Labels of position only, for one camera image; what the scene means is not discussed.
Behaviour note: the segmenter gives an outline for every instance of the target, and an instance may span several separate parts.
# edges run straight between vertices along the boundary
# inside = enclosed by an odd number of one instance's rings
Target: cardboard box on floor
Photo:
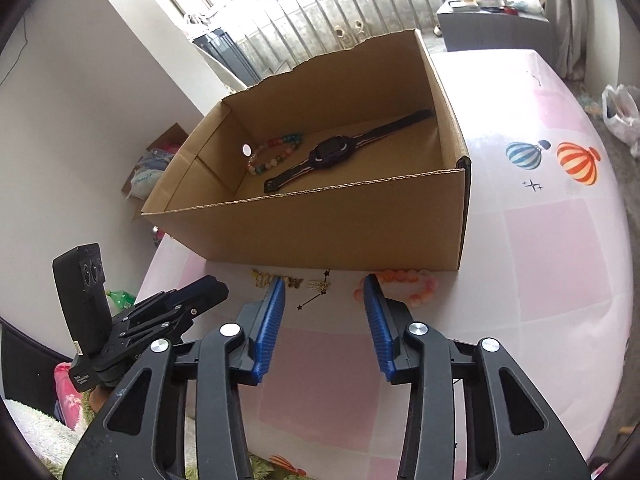
[[[267,178],[305,160],[321,140],[353,136],[422,108],[437,118],[265,195]],[[248,173],[243,145],[255,149],[294,132],[304,134],[299,150],[274,170]],[[226,97],[174,157],[143,216],[209,260],[456,270],[470,179],[453,110],[422,38],[407,30],[315,57]]]
[[[187,140],[187,137],[188,137],[187,133],[185,133],[185,131],[180,126],[180,124],[175,123],[167,131],[165,131],[164,134],[162,134],[160,137],[154,140],[150,145],[148,145],[146,147],[146,150],[150,152],[154,148],[162,148],[167,144],[177,144],[178,146],[181,146],[182,144],[184,144],[184,141]],[[133,178],[133,174],[136,173],[137,168],[138,168],[138,165],[136,164],[133,167],[133,170],[131,170],[131,173],[129,173],[129,177],[127,178],[127,181],[122,186],[122,190],[121,190],[125,195],[127,195],[128,199],[133,201],[136,205],[136,210],[133,213],[133,218],[131,219],[132,221],[140,218],[140,215],[142,214],[142,206],[145,205],[144,200],[137,198],[135,196],[129,196],[129,193],[131,192],[131,179]]]

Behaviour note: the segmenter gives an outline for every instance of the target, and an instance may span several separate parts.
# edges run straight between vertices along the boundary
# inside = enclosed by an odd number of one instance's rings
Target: pink fabric
[[[260,421],[308,442],[367,452],[379,390],[370,335],[281,328]]]
[[[70,363],[60,363],[53,370],[53,378],[56,381],[56,394],[60,401],[60,408],[65,417],[68,428],[75,428],[80,418],[80,403],[82,395],[76,392],[71,379],[69,379]]]
[[[584,199],[504,212],[523,321],[610,300],[607,265]]]
[[[453,470],[453,480],[465,480],[466,478],[466,461],[456,460]]]
[[[399,467],[400,461],[398,459],[372,456],[367,480],[395,480],[398,478]]]

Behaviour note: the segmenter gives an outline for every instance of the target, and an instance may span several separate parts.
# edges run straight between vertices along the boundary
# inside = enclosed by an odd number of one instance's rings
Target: cable
[[[24,45],[20,49],[20,52],[18,53],[18,57],[16,58],[14,64],[12,64],[11,68],[9,69],[9,72],[7,72],[6,75],[2,78],[2,81],[0,81],[0,86],[4,84],[6,79],[9,77],[9,74],[13,71],[15,66],[18,64],[18,61],[20,61],[20,56],[22,55],[22,51],[29,44],[29,40],[27,39],[27,18],[25,16],[22,16],[22,30],[24,31]]]

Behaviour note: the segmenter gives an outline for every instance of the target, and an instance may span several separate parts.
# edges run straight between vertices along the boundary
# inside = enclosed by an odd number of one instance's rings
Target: watch face
[[[340,137],[331,137],[318,144],[315,151],[318,158],[322,159],[333,153],[340,152],[344,147],[345,143]]]

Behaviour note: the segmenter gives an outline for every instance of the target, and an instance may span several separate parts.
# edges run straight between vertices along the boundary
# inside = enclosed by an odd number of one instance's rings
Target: white wall
[[[203,114],[224,96],[226,88],[172,23],[157,0],[109,0],[140,42]]]
[[[616,85],[620,70],[618,0],[587,0],[589,27],[584,82],[593,96]]]
[[[640,32],[636,24],[618,0],[620,19],[620,69],[618,84],[640,87]]]
[[[640,86],[640,32],[619,0],[587,0],[585,85],[600,96],[607,85]]]
[[[0,87],[0,316],[72,354],[53,258],[99,242],[107,286],[137,292],[151,225],[130,222],[120,187],[149,142],[175,122],[191,131],[202,111],[107,0],[35,0],[26,28]],[[20,24],[0,79],[22,44]]]

